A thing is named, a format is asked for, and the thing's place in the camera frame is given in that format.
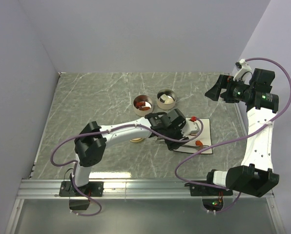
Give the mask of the metal serving tongs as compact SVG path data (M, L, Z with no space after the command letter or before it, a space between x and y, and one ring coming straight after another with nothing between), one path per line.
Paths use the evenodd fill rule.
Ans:
M198 150L202 149L202 148L206 148L208 147L208 145L204 144L203 143L203 147L197 147L195 145L195 141L197 141L196 139L195 140L192 140L192 141L189 141L187 143L185 143L184 145L182 145L182 147L187 147L187 148L197 148ZM158 137L157 140L155 140L156 143L165 143L165 139L163 139L162 137Z

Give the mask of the white round bun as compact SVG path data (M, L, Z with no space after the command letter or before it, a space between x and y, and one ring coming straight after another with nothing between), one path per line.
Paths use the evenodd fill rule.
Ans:
M172 104L174 102L174 99L169 97L165 102L164 104Z

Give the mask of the sushi roll piece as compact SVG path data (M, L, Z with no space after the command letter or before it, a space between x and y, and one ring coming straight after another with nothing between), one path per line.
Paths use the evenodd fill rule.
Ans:
M163 94L160 96L161 102L165 102L168 99L168 96L166 94Z

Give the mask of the red bacon strip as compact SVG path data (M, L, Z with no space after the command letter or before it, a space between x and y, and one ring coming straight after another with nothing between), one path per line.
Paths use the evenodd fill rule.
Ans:
M151 105L146 101L136 102L135 108L141 111L146 111L151 108Z

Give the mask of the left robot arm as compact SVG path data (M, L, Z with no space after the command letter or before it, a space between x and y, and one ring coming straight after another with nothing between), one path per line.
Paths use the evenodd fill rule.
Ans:
M159 137L165 140L170 151L178 149L189 140L189 135L199 131L195 123L186 119L179 109L169 113L150 113L135 121L117 125L98 125L95 121L86 125L82 134L94 133L94 136L82 136L75 139L75 152L78 165L73 173L71 191L83 196L88 190L89 175L92 166L98 164L105 149L135 138Z

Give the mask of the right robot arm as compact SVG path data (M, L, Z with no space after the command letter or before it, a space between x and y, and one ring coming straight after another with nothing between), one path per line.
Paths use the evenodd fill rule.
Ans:
M244 102L247 107L248 135L246 151L240 166L228 171L211 170L205 190L210 195L222 187L255 197L262 197L279 182L273 172L271 143L273 121L279 106L279 96L271 93L273 71L255 69L248 84L220 75L215 85L205 93L211 100L222 98L226 103Z

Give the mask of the beige round lunch box lid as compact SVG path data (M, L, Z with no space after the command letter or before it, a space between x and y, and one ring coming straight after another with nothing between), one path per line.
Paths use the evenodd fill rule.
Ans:
M144 138L134 138L134 139L131 139L130 142L139 143L139 142L142 142L143 140L144 140Z

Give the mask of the steel bowl far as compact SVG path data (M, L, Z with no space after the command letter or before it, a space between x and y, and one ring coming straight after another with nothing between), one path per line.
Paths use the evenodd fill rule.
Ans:
M157 93L157 105L159 108L163 110L170 110L172 109L177 100L177 95L173 90L170 89L161 89Z

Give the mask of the steel bowl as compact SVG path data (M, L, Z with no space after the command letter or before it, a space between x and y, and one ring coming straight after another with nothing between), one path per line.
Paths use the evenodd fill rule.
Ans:
M170 89L161 89L157 93L157 105L159 108L163 110L170 110L172 109L177 100L177 95L173 90Z
M133 101L133 110L136 115L144 117L147 114L153 112L154 103L150 96L148 95L139 95L135 97Z

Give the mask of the orange shrimp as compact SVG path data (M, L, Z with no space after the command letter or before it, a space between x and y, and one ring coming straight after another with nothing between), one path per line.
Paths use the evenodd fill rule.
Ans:
M195 141L195 145L197 147L203 147L204 146L203 143L201 141L199 141L199 140Z

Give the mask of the steel bowl near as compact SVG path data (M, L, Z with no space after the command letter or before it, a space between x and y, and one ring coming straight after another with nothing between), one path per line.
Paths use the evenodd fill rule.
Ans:
M144 117L147 114L153 112L154 103L150 96L148 95L139 95L135 97L133 101L133 110L136 115Z

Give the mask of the white square plate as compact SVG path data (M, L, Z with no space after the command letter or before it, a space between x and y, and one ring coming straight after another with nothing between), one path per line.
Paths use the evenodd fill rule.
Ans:
M196 135L190 135L190 136L188 136L188 138L189 139L195 138L196 140L200 140L204 144L210 146L212 144L212 142L211 142L211 134L210 134L210 119L201 118L200 121L203 123L202 132L199 134L199 136L197 138L195 138ZM187 154L193 154L193 153L195 153L195 152L197 152L199 150L197 148L187 148L187 147L180 146L178 149L176 149L174 151L181 152L181 153L187 153Z

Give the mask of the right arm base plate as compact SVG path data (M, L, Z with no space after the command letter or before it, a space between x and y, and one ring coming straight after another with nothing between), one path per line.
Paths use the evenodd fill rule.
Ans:
M232 190L224 190L219 188L213 188L209 186L205 186L207 183L206 180L194 180L194 182L202 183L203 185L197 185L192 183L185 183L185 187L189 187L191 196L232 196Z

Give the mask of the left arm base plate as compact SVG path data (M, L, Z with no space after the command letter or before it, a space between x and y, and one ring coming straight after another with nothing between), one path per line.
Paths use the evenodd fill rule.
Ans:
M91 197L101 197L104 190L102 181L89 182L87 185L78 188L83 194ZM72 181L63 181L61 183L59 197L77 197L81 194L73 187Z

